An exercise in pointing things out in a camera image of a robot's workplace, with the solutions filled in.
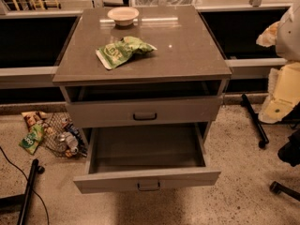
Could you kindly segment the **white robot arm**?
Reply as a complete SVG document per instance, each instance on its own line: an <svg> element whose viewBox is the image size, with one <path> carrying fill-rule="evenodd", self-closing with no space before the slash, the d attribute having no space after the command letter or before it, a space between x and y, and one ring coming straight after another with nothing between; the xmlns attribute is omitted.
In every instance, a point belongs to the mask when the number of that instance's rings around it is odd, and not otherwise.
<svg viewBox="0 0 300 225"><path fill-rule="evenodd" d="M300 6L291 5L278 22L258 36L256 43L275 46L276 54L286 60L281 69L270 70L268 96L259 112L260 121L275 124L300 102Z"/></svg>

